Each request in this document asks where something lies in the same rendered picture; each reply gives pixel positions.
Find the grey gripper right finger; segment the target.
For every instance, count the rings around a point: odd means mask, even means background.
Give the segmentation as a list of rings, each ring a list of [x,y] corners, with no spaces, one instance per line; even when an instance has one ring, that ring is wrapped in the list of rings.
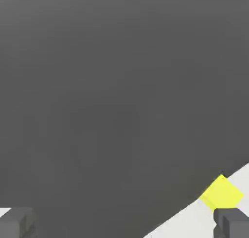
[[[238,208],[217,208],[213,238],[249,238],[249,217]]]

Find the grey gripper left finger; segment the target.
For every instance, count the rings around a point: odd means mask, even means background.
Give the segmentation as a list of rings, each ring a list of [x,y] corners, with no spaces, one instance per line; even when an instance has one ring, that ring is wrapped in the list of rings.
[[[0,217],[0,238],[37,238],[36,214],[30,207],[13,207]]]

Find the large yellow box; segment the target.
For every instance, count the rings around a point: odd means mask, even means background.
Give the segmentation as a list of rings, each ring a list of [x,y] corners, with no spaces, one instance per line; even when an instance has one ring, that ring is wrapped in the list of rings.
[[[199,199],[214,211],[217,208],[236,208],[243,197],[244,194],[223,174],[220,174]]]

